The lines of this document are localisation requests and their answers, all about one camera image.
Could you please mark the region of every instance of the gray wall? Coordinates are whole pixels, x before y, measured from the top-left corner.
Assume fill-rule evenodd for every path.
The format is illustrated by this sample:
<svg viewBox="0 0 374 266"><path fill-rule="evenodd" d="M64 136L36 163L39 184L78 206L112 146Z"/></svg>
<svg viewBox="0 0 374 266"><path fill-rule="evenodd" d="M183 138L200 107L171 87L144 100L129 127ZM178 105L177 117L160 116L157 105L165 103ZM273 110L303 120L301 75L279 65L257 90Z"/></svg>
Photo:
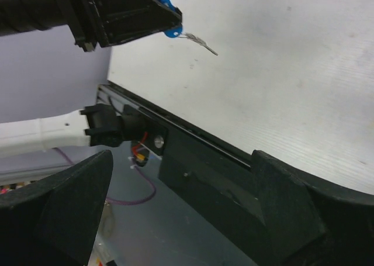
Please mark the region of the gray wall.
<svg viewBox="0 0 374 266"><path fill-rule="evenodd" d="M84 53L68 27L0 37L0 123L61 115L95 103L110 49ZM94 148L63 149L78 161ZM54 151L0 159L0 172L64 165Z"/></svg>

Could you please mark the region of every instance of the blue plastic clip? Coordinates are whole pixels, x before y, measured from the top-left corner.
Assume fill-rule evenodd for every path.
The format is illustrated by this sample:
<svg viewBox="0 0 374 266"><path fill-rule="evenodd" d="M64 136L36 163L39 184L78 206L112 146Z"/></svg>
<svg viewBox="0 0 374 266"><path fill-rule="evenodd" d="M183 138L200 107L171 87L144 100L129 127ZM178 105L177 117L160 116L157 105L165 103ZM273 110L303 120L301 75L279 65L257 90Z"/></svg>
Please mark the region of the blue plastic clip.
<svg viewBox="0 0 374 266"><path fill-rule="evenodd" d="M169 7L172 11L175 12L175 7L172 5L170 0L157 0L157 1L161 2L162 4ZM168 36L169 38L177 38L178 36L182 34L182 32L183 32L182 25L180 27L164 31L165 35Z"/></svg>

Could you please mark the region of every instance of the red wire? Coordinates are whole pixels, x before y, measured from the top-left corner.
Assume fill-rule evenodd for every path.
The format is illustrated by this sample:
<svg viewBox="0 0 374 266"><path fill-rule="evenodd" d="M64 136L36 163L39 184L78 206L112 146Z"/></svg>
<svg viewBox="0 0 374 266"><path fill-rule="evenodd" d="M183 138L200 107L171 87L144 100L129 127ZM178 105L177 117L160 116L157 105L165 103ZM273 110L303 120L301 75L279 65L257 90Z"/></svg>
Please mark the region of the red wire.
<svg viewBox="0 0 374 266"><path fill-rule="evenodd" d="M141 139L141 142L139 142L138 144L136 144L135 146L133 146L131 148L131 150L134 153L135 157L138 155L138 152L136 150L145 142L145 140L147 139L147 136L148 136L148 133L145 132L143 138Z"/></svg>

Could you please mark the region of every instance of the black rubber piece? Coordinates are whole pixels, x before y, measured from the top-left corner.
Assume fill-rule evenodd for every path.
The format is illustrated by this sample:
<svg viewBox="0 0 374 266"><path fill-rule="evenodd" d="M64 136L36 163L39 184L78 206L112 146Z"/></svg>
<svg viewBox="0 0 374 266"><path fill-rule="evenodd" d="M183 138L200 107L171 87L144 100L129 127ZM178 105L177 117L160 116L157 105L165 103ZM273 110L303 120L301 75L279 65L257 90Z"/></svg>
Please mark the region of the black rubber piece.
<svg viewBox="0 0 374 266"><path fill-rule="evenodd" d="M56 0L0 0L0 36L64 24Z"/></svg>
<svg viewBox="0 0 374 266"><path fill-rule="evenodd" d="M144 136L146 123L141 116L117 116L110 105L99 103L87 106L81 114L87 117L89 129L85 133L91 137L90 146L118 147L124 141Z"/></svg>
<svg viewBox="0 0 374 266"><path fill-rule="evenodd" d="M87 265L112 170L112 153L102 151L0 195L0 265Z"/></svg>

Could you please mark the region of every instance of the gray floor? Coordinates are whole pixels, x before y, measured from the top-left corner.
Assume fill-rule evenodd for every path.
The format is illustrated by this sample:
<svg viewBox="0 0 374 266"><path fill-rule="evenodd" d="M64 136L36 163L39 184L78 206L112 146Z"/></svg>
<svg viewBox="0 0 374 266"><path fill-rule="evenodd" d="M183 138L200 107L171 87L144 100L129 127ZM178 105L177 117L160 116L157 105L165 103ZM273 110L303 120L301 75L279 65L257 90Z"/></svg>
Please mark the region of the gray floor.
<svg viewBox="0 0 374 266"><path fill-rule="evenodd" d="M127 201L151 191L130 168L129 146L112 148L115 165L108 194ZM157 179L159 164L154 158L143 168L157 186L154 199L138 206L113 206L115 230L108 245L119 265L256 265Z"/></svg>

